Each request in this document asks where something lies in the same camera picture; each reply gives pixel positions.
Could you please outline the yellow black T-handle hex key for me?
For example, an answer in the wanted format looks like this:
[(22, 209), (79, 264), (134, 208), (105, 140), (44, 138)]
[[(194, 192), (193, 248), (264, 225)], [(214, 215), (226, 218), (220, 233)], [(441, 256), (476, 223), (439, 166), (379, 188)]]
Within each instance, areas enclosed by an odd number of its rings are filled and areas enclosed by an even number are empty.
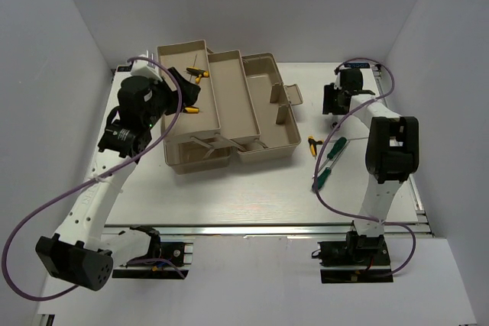
[(197, 107), (188, 106), (183, 109), (183, 112), (187, 114), (198, 114), (200, 113), (200, 109)]

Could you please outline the long yellow black T-handle key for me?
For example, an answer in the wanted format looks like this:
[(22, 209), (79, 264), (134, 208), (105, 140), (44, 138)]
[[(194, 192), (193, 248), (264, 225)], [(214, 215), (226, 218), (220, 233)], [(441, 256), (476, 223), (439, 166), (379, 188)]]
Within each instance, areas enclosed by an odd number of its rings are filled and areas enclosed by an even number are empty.
[(195, 84), (200, 84), (201, 80), (210, 77), (208, 70), (200, 69), (196, 67), (197, 55), (195, 55), (192, 66), (186, 68), (186, 72), (195, 78)]

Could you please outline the beige plastic toolbox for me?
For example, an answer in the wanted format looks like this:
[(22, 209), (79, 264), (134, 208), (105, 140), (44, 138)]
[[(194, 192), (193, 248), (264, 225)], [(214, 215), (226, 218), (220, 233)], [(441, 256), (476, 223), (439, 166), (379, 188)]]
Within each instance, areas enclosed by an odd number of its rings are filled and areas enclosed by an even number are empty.
[(179, 175), (291, 156), (301, 136), (293, 108), (303, 102), (297, 85), (286, 85), (272, 53), (211, 51), (204, 40), (159, 46), (165, 67), (188, 81), (193, 65), (210, 72), (201, 80), (198, 114), (182, 113), (164, 139), (165, 163)]

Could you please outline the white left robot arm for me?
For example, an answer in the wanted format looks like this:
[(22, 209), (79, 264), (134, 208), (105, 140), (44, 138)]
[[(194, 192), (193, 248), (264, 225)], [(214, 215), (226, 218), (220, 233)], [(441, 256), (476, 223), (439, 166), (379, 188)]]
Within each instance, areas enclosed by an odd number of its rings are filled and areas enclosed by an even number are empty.
[(106, 113), (90, 184), (80, 191), (53, 236), (40, 237), (36, 244), (36, 253), (53, 278), (98, 291), (115, 267), (160, 259), (160, 234), (152, 227), (131, 226), (110, 240), (103, 240), (102, 232), (123, 185), (151, 142), (154, 125), (198, 99), (197, 84), (173, 67), (168, 75), (176, 81), (176, 90), (161, 76), (130, 75), (121, 81), (117, 103)]

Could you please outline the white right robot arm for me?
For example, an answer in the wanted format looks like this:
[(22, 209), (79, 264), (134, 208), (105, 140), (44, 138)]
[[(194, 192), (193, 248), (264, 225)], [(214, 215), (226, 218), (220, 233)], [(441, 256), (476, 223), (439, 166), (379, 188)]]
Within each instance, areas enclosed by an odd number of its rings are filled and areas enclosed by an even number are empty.
[(379, 96), (364, 88), (359, 68), (337, 69), (336, 80), (323, 89), (322, 113), (355, 116), (369, 130), (365, 166), (368, 187), (353, 220), (359, 236), (377, 238), (399, 188), (419, 167), (419, 121), (387, 108)]

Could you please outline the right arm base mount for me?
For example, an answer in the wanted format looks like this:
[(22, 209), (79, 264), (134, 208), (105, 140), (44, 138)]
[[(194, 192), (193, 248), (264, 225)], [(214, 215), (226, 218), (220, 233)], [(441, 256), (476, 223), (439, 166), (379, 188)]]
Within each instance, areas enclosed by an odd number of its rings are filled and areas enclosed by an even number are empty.
[(349, 231), (344, 240), (319, 242), (311, 257), (319, 261), (323, 284), (393, 282), (384, 235), (368, 237)]

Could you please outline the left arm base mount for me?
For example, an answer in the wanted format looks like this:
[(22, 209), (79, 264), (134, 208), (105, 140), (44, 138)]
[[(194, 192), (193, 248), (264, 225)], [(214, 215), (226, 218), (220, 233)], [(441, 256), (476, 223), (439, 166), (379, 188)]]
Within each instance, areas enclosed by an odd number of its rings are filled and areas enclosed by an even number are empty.
[(162, 237), (154, 255), (131, 260), (114, 269), (113, 279), (184, 280), (193, 261), (193, 240)]

